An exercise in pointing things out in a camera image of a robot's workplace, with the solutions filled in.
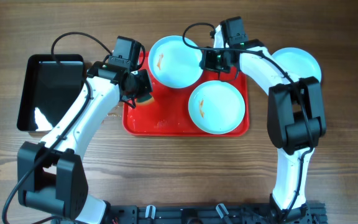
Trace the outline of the green yellow sponge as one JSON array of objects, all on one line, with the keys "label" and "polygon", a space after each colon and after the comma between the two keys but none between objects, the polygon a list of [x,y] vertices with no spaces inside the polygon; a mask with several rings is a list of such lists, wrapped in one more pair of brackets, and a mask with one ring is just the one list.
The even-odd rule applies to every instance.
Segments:
[{"label": "green yellow sponge", "polygon": [[138,105],[147,105],[154,101],[154,97],[148,93],[136,99]]}]

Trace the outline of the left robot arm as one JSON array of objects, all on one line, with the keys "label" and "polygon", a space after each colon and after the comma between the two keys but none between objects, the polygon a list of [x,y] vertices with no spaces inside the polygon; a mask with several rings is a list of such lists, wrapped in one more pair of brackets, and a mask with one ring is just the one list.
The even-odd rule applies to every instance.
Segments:
[{"label": "left robot arm", "polygon": [[149,99],[146,69],[95,62],[84,86],[59,123],[39,143],[25,142],[17,154],[14,192],[22,206],[76,223],[105,223],[109,204],[88,193],[83,158],[107,114],[121,101]]}]

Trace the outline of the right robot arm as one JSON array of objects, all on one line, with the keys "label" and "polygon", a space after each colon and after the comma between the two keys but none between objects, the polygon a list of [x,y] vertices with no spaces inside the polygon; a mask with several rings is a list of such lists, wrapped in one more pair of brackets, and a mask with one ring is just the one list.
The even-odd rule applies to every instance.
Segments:
[{"label": "right robot arm", "polygon": [[267,132],[277,148],[277,177],[264,218],[270,223],[311,220],[305,185],[310,159],[327,130],[321,68],[307,51],[286,47],[270,54],[250,40],[241,24],[213,27],[212,47],[204,48],[203,68],[236,67],[268,95]]}]

